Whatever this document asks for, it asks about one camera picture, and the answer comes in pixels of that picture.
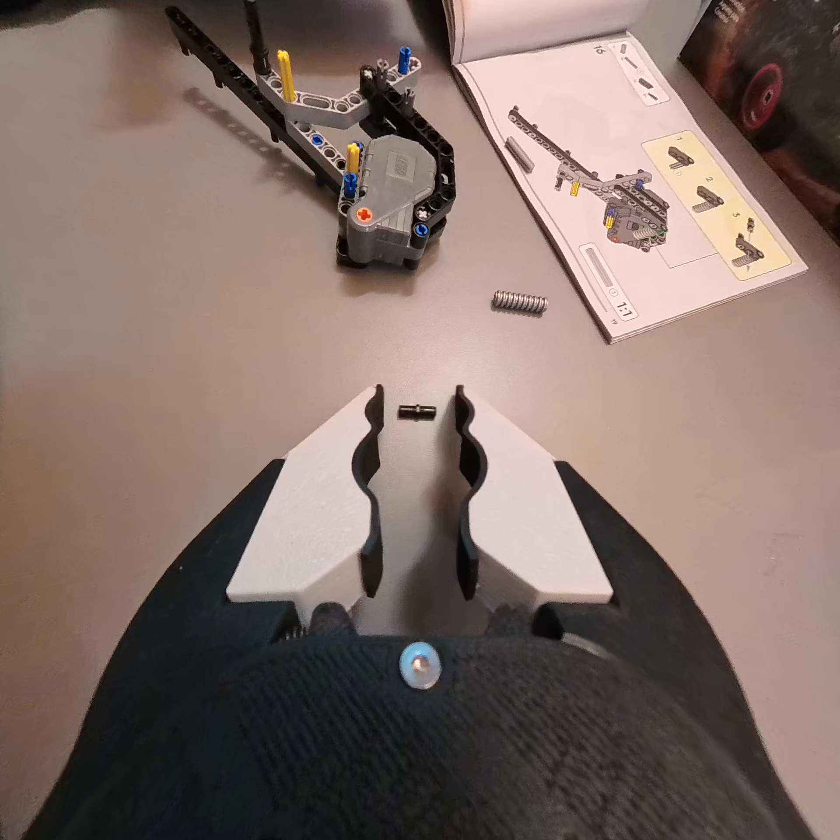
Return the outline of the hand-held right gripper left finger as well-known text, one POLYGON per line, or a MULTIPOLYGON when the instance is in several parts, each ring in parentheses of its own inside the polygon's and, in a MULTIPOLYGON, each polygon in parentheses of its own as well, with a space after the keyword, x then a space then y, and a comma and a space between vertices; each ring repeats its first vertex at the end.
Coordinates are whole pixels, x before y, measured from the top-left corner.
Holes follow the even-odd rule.
POLYGON ((383 576, 380 505, 384 388, 367 387, 283 458, 227 584, 233 603, 289 602, 308 627, 317 607, 351 612, 383 576))

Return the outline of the grey desk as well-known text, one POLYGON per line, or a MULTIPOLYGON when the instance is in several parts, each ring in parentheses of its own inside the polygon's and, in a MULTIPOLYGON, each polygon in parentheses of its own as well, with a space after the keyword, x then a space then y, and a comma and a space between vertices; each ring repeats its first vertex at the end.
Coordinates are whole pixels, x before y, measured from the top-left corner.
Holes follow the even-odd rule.
POLYGON ((707 613, 779 763, 838 762, 838 250, 693 80, 686 104, 809 266, 607 345, 449 70, 440 2, 266 2, 309 90, 399 43, 455 145, 419 270, 342 272, 335 205, 160 2, 2 29, 2 761, 56 774, 125 624, 271 458, 385 387, 385 578, 366 616, 465 616, 445 578, 474 387, 569 460, 707 613), (546 297, 494 311, 497 290, 546 297), (436 406, 433 421, 401 404, 436 406))

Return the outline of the partly built brick vehicle frame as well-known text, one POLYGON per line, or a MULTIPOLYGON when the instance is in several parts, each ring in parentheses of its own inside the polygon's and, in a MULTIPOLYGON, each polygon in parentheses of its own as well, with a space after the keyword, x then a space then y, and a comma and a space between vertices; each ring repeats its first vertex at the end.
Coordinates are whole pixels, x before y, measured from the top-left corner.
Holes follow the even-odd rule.
POLYGON ((415 270, 443 233, 456 198, 452 145, 415 108, 422 62, 400 48, 394 64, 363 65, 341 97, 296 87, 291 60, 271 66, 256 2, 244 2, 255 78, 239 68, 176 6, 164 13, 185 56, 194 56, 337 196, 336 260, 361 269, 415 270))

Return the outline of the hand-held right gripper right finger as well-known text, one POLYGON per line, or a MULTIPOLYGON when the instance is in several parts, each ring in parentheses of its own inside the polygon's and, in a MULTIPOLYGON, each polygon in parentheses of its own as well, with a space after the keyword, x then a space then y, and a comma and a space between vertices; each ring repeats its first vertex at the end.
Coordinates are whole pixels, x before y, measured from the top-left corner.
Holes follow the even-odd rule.
POLYGON ((530 634, 548 605, 601 608, 614 588, 551 453, 477 392, 458 385, 456 572, 487 635, 530 634))

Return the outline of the open building instruction booklet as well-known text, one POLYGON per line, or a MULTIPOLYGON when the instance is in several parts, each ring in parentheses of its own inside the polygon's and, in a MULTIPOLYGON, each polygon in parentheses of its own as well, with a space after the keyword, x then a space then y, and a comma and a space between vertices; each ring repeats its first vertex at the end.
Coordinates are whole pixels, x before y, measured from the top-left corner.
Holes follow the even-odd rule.
POLYGON ((609 343, 804 274, 629 32, 646 2, 444 2, 451 61, 609 343))

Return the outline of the black toy truck set box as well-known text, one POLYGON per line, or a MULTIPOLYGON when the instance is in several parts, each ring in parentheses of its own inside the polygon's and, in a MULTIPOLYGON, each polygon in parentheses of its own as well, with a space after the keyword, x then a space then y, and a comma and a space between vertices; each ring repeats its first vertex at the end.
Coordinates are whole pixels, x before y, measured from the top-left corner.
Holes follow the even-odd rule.
POLYGON ((709 2, 679 60, 838 242, 839 2, 709 2))

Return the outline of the small metal coil spring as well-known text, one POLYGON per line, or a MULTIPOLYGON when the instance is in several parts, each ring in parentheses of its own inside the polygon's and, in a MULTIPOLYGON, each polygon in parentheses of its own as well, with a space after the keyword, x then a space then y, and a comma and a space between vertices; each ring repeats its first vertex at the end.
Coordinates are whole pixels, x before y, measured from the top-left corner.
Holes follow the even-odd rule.
POLYGON ((510 290, 497 290, 490 301, 496 312, 512 312, 529 317, 541 317, 549 306, 548 299, 510 290))

